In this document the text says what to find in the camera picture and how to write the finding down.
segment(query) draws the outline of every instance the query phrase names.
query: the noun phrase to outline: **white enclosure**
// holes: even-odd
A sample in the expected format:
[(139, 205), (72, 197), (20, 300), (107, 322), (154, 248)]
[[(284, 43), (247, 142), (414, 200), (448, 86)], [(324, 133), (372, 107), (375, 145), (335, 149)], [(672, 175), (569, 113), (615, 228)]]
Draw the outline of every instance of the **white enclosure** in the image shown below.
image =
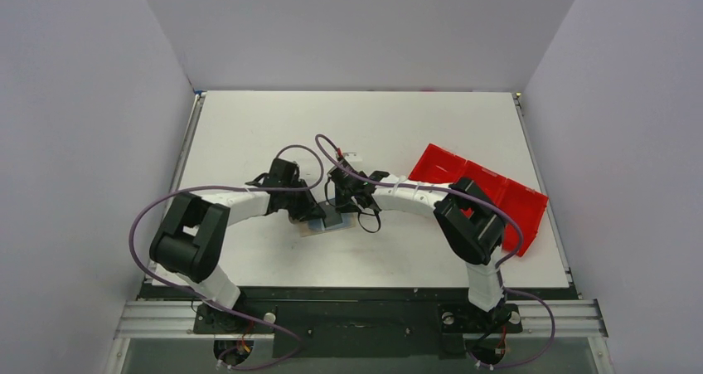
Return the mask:
[(524, 88), (574, 0), (147, 0), (199, 90)]
[(701, 0), (0, 0), (2, 372), (102, 370), (142, 278), (128, 228), (171, 184), (194, 89), (522, 90), (615, 367), (703, 372), (702, 17)]

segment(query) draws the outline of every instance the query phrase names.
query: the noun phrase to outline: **purple cable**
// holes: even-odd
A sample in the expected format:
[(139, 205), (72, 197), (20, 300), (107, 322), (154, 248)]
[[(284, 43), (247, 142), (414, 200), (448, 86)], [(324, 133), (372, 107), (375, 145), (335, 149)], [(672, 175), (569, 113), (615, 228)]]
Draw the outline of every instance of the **purple cable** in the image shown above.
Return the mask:
[[(292, 145), (290, 145), (290, 146), (287, 146), (287, 147), (283, 148), (283, 149), (276, 155), (276, 158), (277, 158), (278, 156), (280, 156), (281, 153), (283, 153), (283, 152), (285, 152), (286, 150), (289, 150), (289, 149), (291, 149), (291, 148), (301, 148), (301, 149), (307, 150), (307, 151), (309, 151), (309, 152), (317, 159), (318, 164), (320, 165), (320, 178), (319, 178), (317, 181), (315, 181), (312, 185), (307, 186), (307, 187), (256, 187), (256, 188), (254, 188), (254, 187), (252, 187), (252, 188), (248, 188), (248, 187), (231, 187), (231, 186), (220, 186), (220, 185), (186, 187), (186, 188), (181, 189), (181, 190), (176, 190), (175, 192), (170, 192), (170, 193), (168, 193), (166, 196), (164, 196), (164, 197), (159, 197), (157, 200), (155, 200), (155, 201), (153, 201), (153, 202), (150, 202), (146, 207), (144, 207), (144, 209), (141, 210), (141, 212), (139, 212), (139, 213), (137, 214), (137, 217), (134, 218), (134, 222), (132, 223), (132, 227), (129, 228), (129, 254), (132, 256), (132, 259), (134, 260), (134, 263), (137, 265), (137, 267), (139, 267), (139, 268), (142, 270), (142, 272), (144, 272), (146, 275), (151, 276), (153, 279), (155, 279), (155, 280), (157, 280), (157, 281), (160, 281), (160, 282), (162, 282), (162, 283), (164, 283), (164, 284), (166, 284), (166, 285), (168, 285), (168, 286), (170, 286), (170, 287), (173, 287), (173, 288), (175, 288), (175, 289), (180, 289), (181, 291), (185, 291), (185, 292), (187, 292), (187, 293), (189, 293), (189, 294), (193, 294), (193, 295), (197, 296), (199, 299), (202, 299), (203, 301), (207, 300), (207, 298), (206, 298), (205, 295), (202, 295), (202, 294), (198, 293), (198, 292), (195, 291), (194, 289), (192, 289), (192, 288), (190, 288), (190, 287), (185, 287), (185, 286), (182, 286), (182, 285), (179, 285), (179, 284), (175, 284), (175, 283), (173, 283), (173, 282), (171, 282), (171, 281), (168, 281), (168, 280), (164, 279), (163, 277), (157, 275), (156, 273), (152, 272), (152, 271), (139, 259), (139, 257), (137, 256), (136, 248), (135, 248), (135, 246), (134, 246), (134, 237), (135, 237), (135, 234), (136, 234), (136, 232), (137, 232), (137, 226), (139, 225), (139, 222), (140, 222), (140, 221), (142, 220), (142, 218), (147, 214), (147, 212), (151, 211), (155, 206), (161, 204), (162, 202), (164, 202), (164, 201), (168, 200), (169, 198), (172, 198), (172, 197), (174, 197), (174, 196), (176, 196), (177, 194), (182, 193), (182, 192), (199, 192), (199, 191), (203, 191), (203, 190), (225, 190), (225, 191), (230, 191), (230, 192), (250, 192), (252, 189), (255, 189), (257, 192), (304, 192), (304, 191), (310, 190), (310, 189), (316, 187), (317, 185), (319, 185), (320, 183), (322, 183), (322, 179), (324, 178), (324, 172), (325, 172), (325, 171), (324, 171), (324, 166), (322, 165), (322, 159), (321, 159), (320, 156), (318, 156), (311, 148), (309, 148), (309, 147), (307, 147), (307, 146), (303, 146), (303, 145), (301, 145), (301, 144), (292, 144)], [(238, 311), (236, 311), (236, 310), (234, 310), (234, 309), (227, 308), (227, 307), (225, 307), (225, 306), (222, 306), (222, 305), (218, 304), (217, 302), (208, 301), (207, 303), (208, 303), (210, 306), (212, 306), (213, 308), (217, 308), (217, 309), (219, 309), (219, 310), (221, 310), (221, 311), (223, 311), (223, 312), (227, 312), (227, 313), (229, 313), (229, 314), (238, 316), (238, 317), (240, 317), (240, 318), (244, 318), (244, 319), (246, 319), (246, 320), (250, 320), (250, 321), (252, 321), (252, 322), (254, 322), (254, 323), (259, 323), (259, 324), (263, 324), (264, 326), (271, 327), (272, 329), (278, 330), (278, 331), (280, 331), (280, 332), (282, 332), (282, 333), (286, 333), (286, 334), (288, 334), (289, 336), (295, 338), (295, 339), (298, 341), (298, 346), (297, 346), (292, 352), (287, 353), (286, 355), (284, 355), (284, 356), (282, 356), (282, 357), (279, 357), (278, 359), (275, 359), (275, 360), (273, 360), (273, 361), (271, 361), (271, 362), (267, 362), (267, 363), (264, 363), (264, 364), (261, 364), (261, 365), (258, 365), (258, 366), (253, 366), (253, 367), (237, 367), (237, 366), (234, 366), (234, 367), (232, 367), (233, 370), (238, 370), (238, 371), (253, 371), (253, 370), (259, 370), (259, 369), (266, 368), (266, 367), (271, 367), (271, 366), (273, 366), (273, 365), (275, 365), (275, 364), (278, 364), (278, 363), (280, 363), (280, 362), (282, 362), (282, 361), (284, 361), (284, 360), (289, 359), (290, 357), (292, 357), (293, 355), (295, 355), (296, 353), (300, 352), (300, 351), (303, 349), (303, 339), (302, 339), (299, 335), (297, 335), (296, 333), (294, 333), (294, 332), (288, 330), (287, 328), (281, 327), (281, 326), (279, 326), (278, 324), (265, 322), (264, 320), (262, 320), (262, 319), (260, 319), (260, 318), (256, 318), (256, 317), (254, 317), (254, 316), (249, 316), (249, 315), (246, 314), (246, 313), (238, 312)], [(219, 359), (222, 360), (222, 358), (223, 358), (224, 356), (226, 356), (227, 353), (230, 353), (230, 352), (232, 352), (233, 350), (234, 350), (233, 348), (230, 348), (230, 349), (224, 351), (224, 352), (220, 355)]]
[[(543, 347), (543, 348), (542, 348), (538, 353), (536, 353), (534, 356), (528, 357), (528, 358), (525, 359), (525, 360), (520, 360), (519, 362), (506, 363), (506, 364), (499, 364), (499, 365), (497, 365), (497, 366), (493, 366), (494, 369), (503, 369), (503, 368), (518, 367), (518, 366), (522, 366), (523, 364), (527, 364), (527, 363), (530, 363), (530, 362), (533, 362), (533, 361), (537, 360), (537, 358), (540, 357), (540, 356), (542, 356), (543, 354), (545, 354), (545, 352), (547, 352), (547, 349), (549, 349), (549, 348), (551, 347), (551, 344), (554, 343), (554, 336), (555, 336), (555, 333), (556, 333), (556, 323), (555, 323), (555, 321), (554, 321), (554, 313), (551, 311), (551, 308), (549, 307), (549, 305), (547, 304), (547, 302), (544, 301), (544, 299), (541, 299), (540, 297), (538, 297), (538, 296), (536, 296), (536, 295), (533, 295), (533, 294), (530, 294), (530, 293), (526, 293), (525, 291), (518, 291), (518, 290), (516, 290), (516, 289), (505, 289), (505, 290), (506, 290), (506, 292), (509, 293), (509, 294), (520, 295), (520, 296), (522, 296), (522, 297), (527, 297), (527, 298), (529, 298), (529, 299), (534, 299), (535, 301), (537, 301), (537, 302), (539, 302), (540, 304), (542, 304), (542, 306), (544, 306), (545, 309), (547, 309), (547, 313), (550, 315), (551, 333), (550, 333), (550, 337), (549, 337), (549, 339), (547, 340), (547, 344), (545, 345), (545, 347)], [(471, 357), (473, 357), (473, 359), (478, 362), (478, 359), (477, 359), (470, 351), (469, 351), (468, 354), (471, 355)], [(486, 364), (486, 363), (484, 363), (484, 362), (481, 362), (481, 363), (480, 363), (480, 366), (481, 366), (481, 367), (487, 367), (487, 368), (490, 368), (490, 367), (491, 367), (490, 364)]]
[(484, 206), (488, 208), (489, 210), (495, 212), (498, 216), (500, 216), (505, 222), (509, 223), (510, 226), (512, 226), (513, 229), (515, 229), (515, 232), (517, 233), (517, 245), (515, 248), (507, 253), (504, 257), (502, 257), (498, 262), (496, 262), (496, 268), (498, 268), (500, 265), (502, 265), (503, 262), (506, 260), (509, 260), (512, 256), (517, 254), (517, 251), (520, 250), (522, 247), (522, 242), (524, 240), (524, 237), (522, 236), (522, 230), (520, 230), (520, 227), (517, 225), (517, 223), (509, 217), (503, 210), (498, 208), (497, 206), (494, 206), (493, 204), (490, 204), (488, 202), (485, 202), (484, 200), (481, 200), (480, 198), (476, 198), (474, 196), (469, 196), (466, 193), (459, 192), (457, 190), (449, 189), (446, 187), (437, 187), (437, 186), (418, 186), (418, 185), (411, 185), (409, 183), (385, 183), (385, 182), (377, 182), (377, 181), (372, 181), (371, 179), (367, 177), (363, 177), (359, 175), (358, 173), (354, 173), (346, 168), (344, 168), (337, 160), (335, 160), (332, 156), (329, 155), (329, 153), (322, 147), (322, 143), (320, 143), (320, 139), (324, 139), (327, 143), (332, 146), (334, 151), (338, 151), (339, 148), (337, 147), (334, 142), (328, 138), (327, 136), (323, 134), (317, 134), (315, 135), (315, 143), (318, 145), (318, 148), (322, 152), (322, 155), (324, 155), (332, 164), (334, 164), (335, 167), (341, 169), (342, 171), (346, 172), (349, 176), (354, 177), (360, 181), (363, 182), (368, 182), (371, 185), (376, 185), (376, 186), (381, 186), (381, 187), (403, 187), (407, 189), (418, 189), (418, 190), (434, 190), (436, 192), (445, 192), (449, 194), (454, 194), (455, 196), (459, 196), (461, 198), (464, 198), (466, 200), (469, 200), (471, 202), (477, 203), (479, 206)]
[[(518, 242), (517, 242), (517, 246), (515, 247), (514, 250), (510, 251), (508, 254), (506, 254), (504, 257), (502, 257), (500, 260), (498, 260), (498, 262), (496, 262), (496, 268), (498, 268), (500, 265), (502, 265), (502, 263), (505, 262), (506, 260), (509, 260), (515, 254), (517, 254), (517, 251), (519, 251), (520, 248), (522, 247), (523, 236), (522, 236), (522, 231), (520, 230), (520, 227), (517, 225), (517, 223), (512, 218), (509, 217), (509, 215), (507, 215), (504, 211), (502, 211), (497, 206), (494, 206), (493, 204), (489, 204), (489, 203), (487, 203), (483, 200), (480, 200), (474, 196), (469, 196), (466, 193), (462, 193), (462, 192), (459, 192), (459, 191), (456, 191), (453, 189), (448, 189), (445, 187), (417, 186), (417, 185), (411, 185), (409, 183), (398, 183), (396, 185), (395, 183), (385, 183), (385, 182), (373, 181), (369, 178), (366, 178), (366, 177), (363, 177), (357, 173), (354, 173), (347, 168), (344, 168), (337, 160), (335, 160), (332, 156), (329, 155), (329, 153), (327, 153), (327, 151), (324, 149), (324, 147), (320, 143), (320, 139), (324, 139), (327, 143), (329, 143), (330, 146), (332, 146), (332, 148), (334, 149), (334, 151), (339, 151), (339, 148), (337, 147), (336, 144), (334, 144), (334, 142), (330, 138), (328, 138), (327, 136), (325, 136), (323, 134), (318, 134), (315, 136), (315, 143), (317, 144), (318, 148), (320, 149), (320, 152), (322, 152), (322, 155), (324, 155), (332, 164), (334, 164), (335, 167), (341, 169), (342, 171), (346, 172), (349, 176), (354, 177), (355, 179), (358, 179), (362, 182), (368, 182), (372, 185), (381, 186), (381, 187), (405, 187), (405, 188), (409, 188), (409, 189), (417, 188), (419, 190), (434, 190), (437, 192), (446, 192), (446, 193), (454, 194), (455, 196), (459, 196), (461, 198), (465, 198), (471, 202), (476, 202), (477, 204), (484, 206), (484, 207), (490, 209), (491, 211), (495, 212), (496, 214), (498, 214), (498, 216), (500, 216), (505, 222), (509, 223), (513, 229), (515, 229), (515, 232), (517, 233), (517, 236), (518, 236)], [(505, 290), (509, 294), (521, 295), (523, 297), (534, 299), (535, 301), (542, 304), (547, 309), (547, 313), (550, 315), (551, 334), (550, 334), (549, 340), (547, 341), (547, 344), (545, 345), (545, 347), (542, 348), (542, 350), (540, 350), (535, 356), (530, 357), (530, 358), (523, 360), (521, 362), (510, 363), (510, 364), (505, 364), (505, 365), (500, 365), (500, 366), (493, 366), (493, 368), (517, 367), (517, 366), (521, 366), (523, 364), (527, 364), (529, 362), (534, 361), (538, 357), (542, 356), (547, 351), (547, 349), (549, 349), (551, 347), (551, 344), (554, 342), (554, 336), (555, 336), (555, 332), (556, 332), (556, 323), (554, 320), (554, 314), (552, 313), (550, 307), (547, 305), (547, 303), (544, 300), (540, 299), (536, 295), (528, 294), (524, 291), (518, 291), (516, 289), (505, 289)], [(486, 365), (484, 363), (481, 363), (481, 364), (484, 367), (490, 367), (489, 365)]]

